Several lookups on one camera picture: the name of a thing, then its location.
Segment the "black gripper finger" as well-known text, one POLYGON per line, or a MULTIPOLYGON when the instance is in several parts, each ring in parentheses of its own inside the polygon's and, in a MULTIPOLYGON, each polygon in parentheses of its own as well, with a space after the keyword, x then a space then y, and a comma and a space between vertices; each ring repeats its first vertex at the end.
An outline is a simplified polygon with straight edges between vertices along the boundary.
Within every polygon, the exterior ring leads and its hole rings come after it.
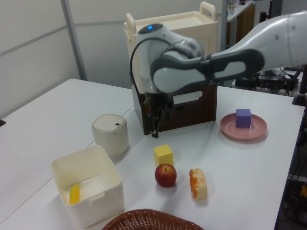
POLYGON ((146 128, 148 131, 153 131, 154 129, 154 117, 152 112, 150 111, 147 115, 146 115, 146 128))
POLYGON ((157 112, 154 112, 153 114, 153 131, 152 131, 152 137, 154 138, 159 138, 159 122, 160 122, 160 117, 157 112))

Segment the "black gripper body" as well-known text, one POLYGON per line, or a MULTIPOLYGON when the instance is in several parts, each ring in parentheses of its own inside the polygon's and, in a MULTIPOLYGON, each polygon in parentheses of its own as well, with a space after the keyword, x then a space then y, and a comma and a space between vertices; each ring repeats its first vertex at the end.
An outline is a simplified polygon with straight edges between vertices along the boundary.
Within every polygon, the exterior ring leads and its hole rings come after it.
POLYGON ((170 95, 158 92, 158 93, 145 93, 145 104, 149 106, 150 113, 152 115, 160 115, 165 111, 171 111, 173 108, 173 99, 170 95))

